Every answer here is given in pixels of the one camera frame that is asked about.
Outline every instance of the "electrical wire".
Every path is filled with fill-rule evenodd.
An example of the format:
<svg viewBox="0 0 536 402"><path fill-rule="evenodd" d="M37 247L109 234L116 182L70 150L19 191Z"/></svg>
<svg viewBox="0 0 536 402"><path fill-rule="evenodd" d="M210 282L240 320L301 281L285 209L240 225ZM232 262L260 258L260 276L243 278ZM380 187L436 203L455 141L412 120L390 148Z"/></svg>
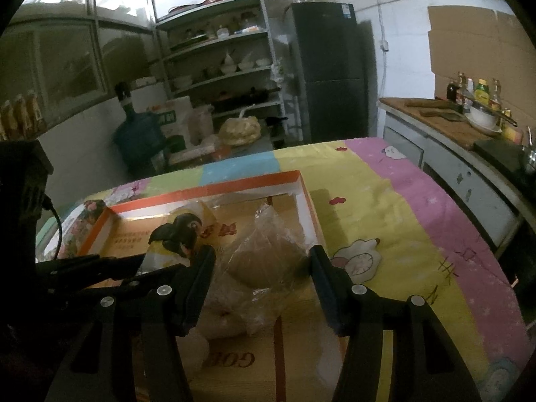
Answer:
<svg viewBox="0 0 536 402"><path fill-rule="evenodd" d="M376 0L377 6L378 6L378 20L380 22L380 31L382 34L382 41L385 40L385 27L383 25L383 14L382 14L382 3L380 0ZM378 98L383 97L383 92L385 90L385 81L387 79L387 52L385 50L382 50L383 54L383 74L382 74L382 82L380 84L380 89L378 91Z"/></svg>
<svg viewBox="0 0 536 402"><path fill-rule="evenodd" d="M58 224L58 233L59 233L58 244L56 246L56 252L54 252L54 258L53 258L53 260L57 260L58 254L60 253L60 248L62 246L62 240L63 240L62 221L60 219L60 216L58 215L58 212L56 212L54 205L52 204L52 199L50 199L48 195L45 195L45 197L43 198L43 202L41 206L45 210L49 210L49 212L52 212L52 214L56 218L56 223Z"/></svg>

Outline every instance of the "white bowl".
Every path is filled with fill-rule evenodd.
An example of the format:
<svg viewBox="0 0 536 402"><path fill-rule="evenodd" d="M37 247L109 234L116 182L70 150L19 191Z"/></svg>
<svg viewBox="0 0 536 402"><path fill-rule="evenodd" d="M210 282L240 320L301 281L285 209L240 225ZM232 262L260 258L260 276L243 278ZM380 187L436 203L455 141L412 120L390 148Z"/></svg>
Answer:
<svg viewBox="0 0 536 402"><path fill-rule="evenodd" d="M471 120L481 127L491 130L497 125L498 117L471 106Z"/></svg>
<svg viewBox="0 0 536 402"><path fill-rule="evenodd" d="M223 74L232 74L233 72L237 72L237 66L236 65L222 65L220 66L221 71Z"/></svg>
<svg viewBox="0 0 536 402"><path fill-rule="evenodd" d="M271 60L270 59L258 59L258 60L255 60L255 63L257 64L257 66L260 68L262 66L268 66L270 63L271 63Z"/></svg>
<svg viewBox="0 0 536 402"><path fill-rule="evenodd" d="M173 79L173 85L175 86L175 89L184 89L188 86L192 85L194 82L194 79L192 79L191 75L184 75L182 77L176 77Z"/></svg>
<svg viewBox="0 0 536 402"><path fill-rule="evenodd" d="M240 71L246 71L247 69L253 68L253 65L253 62L240 62L238 68L240 68Z"/></svg>

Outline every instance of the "blue fabric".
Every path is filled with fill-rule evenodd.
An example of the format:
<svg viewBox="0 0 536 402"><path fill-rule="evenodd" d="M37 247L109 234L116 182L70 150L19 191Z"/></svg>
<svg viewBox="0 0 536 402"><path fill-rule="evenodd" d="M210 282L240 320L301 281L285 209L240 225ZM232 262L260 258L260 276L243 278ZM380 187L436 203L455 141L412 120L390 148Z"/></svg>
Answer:
<svg viewBox="0 0 536 402"><path fill-rule="evenodd" d="M279 162L275 158L273 151L228 158L221 162L209 163L203 166L203 175L199 185L204 186L221 181L274 174L280 172L280 170Z"/></svg>

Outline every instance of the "screw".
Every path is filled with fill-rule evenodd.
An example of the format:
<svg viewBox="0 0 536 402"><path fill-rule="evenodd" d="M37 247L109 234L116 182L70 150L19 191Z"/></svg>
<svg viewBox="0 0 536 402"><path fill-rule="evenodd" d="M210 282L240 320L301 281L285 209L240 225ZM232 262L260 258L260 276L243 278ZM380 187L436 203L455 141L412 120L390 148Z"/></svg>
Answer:
<svg viewBox="0 0 536 402"><path fill-rule="evenodd" d="M352 292L356 295L364 295L366 293L366 287L363 284L354 284L352 286Z"/></svg>
<svg viewBox="0 0 536 402"><path fill-rule="evenodd" d="M101 299L101 305L103 307L109 307L113 303L114 303L114 298L112 298L111 296L105 296L104 298Z"/></svg>
<svg viewBox="0 0 536 402"><path fill-rule="evenodd" d="M414 306L418 306L418 307L421 307L424 305L424 298L422 296L419 296L419 295L413 295L411 297L411 303L414 305Z"/></svg>
<svg viewBox="0 0 536 402"><path fill-rule="evenodd" d="M158 289L156 289L156 292L160 295L160 296L165 296L165 295L169 295L172 291L172 288L171 286L160 286Z"/></svg>

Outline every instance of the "black refrigerator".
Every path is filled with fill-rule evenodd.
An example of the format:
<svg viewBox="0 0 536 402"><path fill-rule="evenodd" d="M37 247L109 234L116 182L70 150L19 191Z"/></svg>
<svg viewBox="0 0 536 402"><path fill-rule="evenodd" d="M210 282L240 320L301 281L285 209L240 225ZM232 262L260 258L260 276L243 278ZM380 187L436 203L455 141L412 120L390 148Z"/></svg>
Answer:
<svg viewBox="0 0 536 402"><path fill-rule="evenodd" d="M293 3L285 25L304 142L366 137L365 72L353 6Z"/></svg>

